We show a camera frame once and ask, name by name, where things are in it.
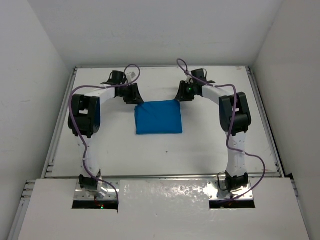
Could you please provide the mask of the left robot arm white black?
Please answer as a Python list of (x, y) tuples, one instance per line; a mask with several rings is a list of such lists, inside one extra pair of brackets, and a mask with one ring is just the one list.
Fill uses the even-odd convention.
[(136, 81), (140, 72), (113, 70), (109, 79), (100, 85), (82, 85), (76, 87), (68, 100), (68, 128), (79, 141), (81, 151), (81, 174), (78, 177), (80, 187), (88, 192), (99, 192), (106, 184), (102, 179), (99, 161), (94, 157), (92, 138), (98, 133), (102, 123), (101, 108), (114, 98), (122, 98), (126, 104), (138, 105), (144, 101)]

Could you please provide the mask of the blue t shirt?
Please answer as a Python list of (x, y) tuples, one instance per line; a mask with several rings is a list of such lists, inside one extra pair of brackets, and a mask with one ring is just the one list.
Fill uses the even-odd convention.
[(176, 100), (148, 101), (134, 109), (137, 135), (181, 134), (181, 105)]

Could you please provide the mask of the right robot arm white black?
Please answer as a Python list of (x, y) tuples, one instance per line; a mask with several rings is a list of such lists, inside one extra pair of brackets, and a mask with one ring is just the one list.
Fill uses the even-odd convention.
[(200, 96), (218, 105), (220, 126), (226, 134), (226, 190), (230, 193), (246, 186), (249, 177), (245, 164), (245, 140), (252, 123), (246, 94), (237, 92), (233, 84), (217, 85), (214, 81), (207, 81), (203, 68), (183, 72), (186, 80), (180, 81), (175, 100), (191, 102), (195, 96)]

